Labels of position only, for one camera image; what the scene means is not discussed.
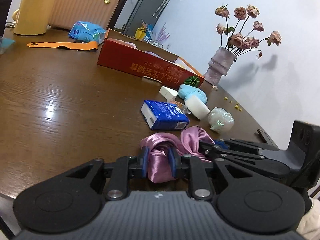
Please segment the yellow thermos jug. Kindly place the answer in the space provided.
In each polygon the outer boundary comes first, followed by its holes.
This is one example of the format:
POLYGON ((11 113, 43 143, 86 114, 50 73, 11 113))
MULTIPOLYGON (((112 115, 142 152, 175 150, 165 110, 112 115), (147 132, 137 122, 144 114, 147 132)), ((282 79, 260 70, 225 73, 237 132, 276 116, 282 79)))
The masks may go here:
POLYGON ((21 0, 12 16, 14 33, 21 36, 42 35, 47 31, 55 0, 21 0))

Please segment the blue wet wipes pack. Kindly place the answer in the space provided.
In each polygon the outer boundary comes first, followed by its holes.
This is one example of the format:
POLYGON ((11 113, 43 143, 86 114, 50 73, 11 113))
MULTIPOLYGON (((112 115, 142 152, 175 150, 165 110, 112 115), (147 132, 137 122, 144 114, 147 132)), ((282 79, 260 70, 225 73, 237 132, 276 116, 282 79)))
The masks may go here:
POLYGON ((68 36, 74 40, 83 42, 95 41, 101 44, 104 40, 106 30, 91 22, 77 21, 71 28, 68 36))

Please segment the pink ribbed suitcase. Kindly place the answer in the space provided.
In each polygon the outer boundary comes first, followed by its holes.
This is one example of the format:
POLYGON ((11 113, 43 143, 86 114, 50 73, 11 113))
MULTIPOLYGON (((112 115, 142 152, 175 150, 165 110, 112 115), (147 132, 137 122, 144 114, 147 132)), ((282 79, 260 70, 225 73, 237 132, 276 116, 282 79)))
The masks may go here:
POLYGON ((90 22, 106 28, 119 0, 55 0, 48 25, 72 29, 78 22, 90 22))

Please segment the black phone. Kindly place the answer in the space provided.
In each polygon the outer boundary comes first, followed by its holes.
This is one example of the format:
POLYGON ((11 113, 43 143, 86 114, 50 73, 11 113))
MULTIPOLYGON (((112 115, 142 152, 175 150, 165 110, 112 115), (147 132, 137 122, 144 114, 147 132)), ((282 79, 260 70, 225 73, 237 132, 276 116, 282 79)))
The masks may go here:
POLYGON ((271 139, 271 137, 270 137, 264 130, 262 130, 262 129, 257 129, 257 133, 258 133, 260 139, 261 139, 264 143, 276 147, 276 144, 273 142, 273 140, 271 139))

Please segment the dried pink roses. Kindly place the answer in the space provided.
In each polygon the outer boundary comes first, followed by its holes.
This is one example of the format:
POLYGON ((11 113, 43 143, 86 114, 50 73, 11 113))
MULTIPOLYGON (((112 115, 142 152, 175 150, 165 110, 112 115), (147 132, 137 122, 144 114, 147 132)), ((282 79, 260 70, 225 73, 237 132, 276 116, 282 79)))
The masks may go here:
POLYGON ((257 21, 260 15, 259 9, 254 5, 247 7, 237 7, 233 10, 234 17, 237 19, 235 25, 229 24, 230 11, 227 5, 222 5, 215 9, 215 15, 225 19, 226 24, 219 23, 216 26, 216 32, 220 35, 220 46, 217 52, 236 61, 237 57, 244 55, 250 51, 257 51, 259 54, 257 59, 261 58, 263 53, 259 49, 262 42, 266 42, 268 46, 274 44, 279 46, 282 37, 279 31, 275 30, 265 38, 257 38, 254 33, 263 33, 264 25, 257 21))

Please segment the white eraser block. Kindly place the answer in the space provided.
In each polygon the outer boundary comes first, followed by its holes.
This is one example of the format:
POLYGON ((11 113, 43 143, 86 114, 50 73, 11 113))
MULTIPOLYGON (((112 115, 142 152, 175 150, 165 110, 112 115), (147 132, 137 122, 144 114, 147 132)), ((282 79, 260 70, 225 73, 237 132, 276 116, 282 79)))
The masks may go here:
POLYGON ((169 87, 162 86, 159 90, 159 94, 165 98, 167 102, 170 102, 172 100, 176 99, 176 96, 178 95, 178 91, 171 89, 169 87))

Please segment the blue tissue pack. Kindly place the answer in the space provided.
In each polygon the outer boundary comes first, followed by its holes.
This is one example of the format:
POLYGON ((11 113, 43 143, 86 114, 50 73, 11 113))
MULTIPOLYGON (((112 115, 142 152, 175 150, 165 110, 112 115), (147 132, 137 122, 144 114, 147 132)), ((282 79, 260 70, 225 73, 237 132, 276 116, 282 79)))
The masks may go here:
POLYGON ((182 130, 189 118, 173 103, 145 100, 142 115, 151 130, 182 130))

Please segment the light blue plush toy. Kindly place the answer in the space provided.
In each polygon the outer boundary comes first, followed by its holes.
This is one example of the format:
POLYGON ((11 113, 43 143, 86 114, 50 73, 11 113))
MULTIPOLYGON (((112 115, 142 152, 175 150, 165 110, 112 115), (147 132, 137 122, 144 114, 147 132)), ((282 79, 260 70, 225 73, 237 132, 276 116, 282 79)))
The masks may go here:
POLYGON ((190 86, 190 85, 185 85, 185 84, 180 85, 178 90, 178 96, 181 99, 186 101, 193 95, 199 98, 204 104, 206 104, 208 101, 205 92, 202 91, 201 89, 190 86))

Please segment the blue snack wrapper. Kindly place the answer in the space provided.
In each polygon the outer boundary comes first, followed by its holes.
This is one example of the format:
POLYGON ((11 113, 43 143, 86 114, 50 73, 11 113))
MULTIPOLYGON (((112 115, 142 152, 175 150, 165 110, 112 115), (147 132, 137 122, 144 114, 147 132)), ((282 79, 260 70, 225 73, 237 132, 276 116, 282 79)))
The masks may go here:
POLYGON ((0 37, 0 55, 4 54, 5 51, 15 43, 15 40, 0 37))

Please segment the grey refrigerator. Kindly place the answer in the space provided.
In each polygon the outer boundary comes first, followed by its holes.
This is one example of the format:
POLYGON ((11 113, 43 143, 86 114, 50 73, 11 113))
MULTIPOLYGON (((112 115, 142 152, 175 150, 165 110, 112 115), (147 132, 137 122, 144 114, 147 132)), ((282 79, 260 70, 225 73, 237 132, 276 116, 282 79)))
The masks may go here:
POLYGON ((142 21, 150 24, 153 30, 168 3, 169 0, 138 0, 125 25, 123 34, 134 36, 137 28, 142 25, 142 21))

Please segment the pink ceramic vase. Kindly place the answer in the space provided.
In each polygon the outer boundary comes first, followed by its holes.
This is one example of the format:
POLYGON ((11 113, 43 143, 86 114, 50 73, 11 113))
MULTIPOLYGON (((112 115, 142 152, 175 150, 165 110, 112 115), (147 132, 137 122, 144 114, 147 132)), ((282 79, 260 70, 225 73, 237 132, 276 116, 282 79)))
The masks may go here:
POLYGON ((222 76, 226 76, 231 65, 235 61, 235 55, 223 47, 219 47, 214 56, 208 62, 208 69, 204 79, 213 86, 217 86, 222 76))

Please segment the red orange cardboard box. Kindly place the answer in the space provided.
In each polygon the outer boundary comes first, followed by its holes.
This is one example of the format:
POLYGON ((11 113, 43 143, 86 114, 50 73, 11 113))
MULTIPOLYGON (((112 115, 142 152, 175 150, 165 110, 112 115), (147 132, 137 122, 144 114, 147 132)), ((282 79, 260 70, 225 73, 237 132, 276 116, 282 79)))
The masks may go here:
POLYGON ((147 77, 164 86, 199 88, 204 77, 182 57, 144 41, 108 29, 97 64, 138 77, 147 77))

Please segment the white mesh bath ball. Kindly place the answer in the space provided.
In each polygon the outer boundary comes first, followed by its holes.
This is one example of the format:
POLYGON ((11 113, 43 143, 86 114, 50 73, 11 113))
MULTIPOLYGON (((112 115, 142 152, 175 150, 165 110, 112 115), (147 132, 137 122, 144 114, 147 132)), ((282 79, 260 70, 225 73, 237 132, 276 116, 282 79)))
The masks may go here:
POLYGON ((225 133, 231 130, 234 125, 234 119, 231 113, 223 108, 215 107, 208 115, 210 129, 217 133, 225 133))

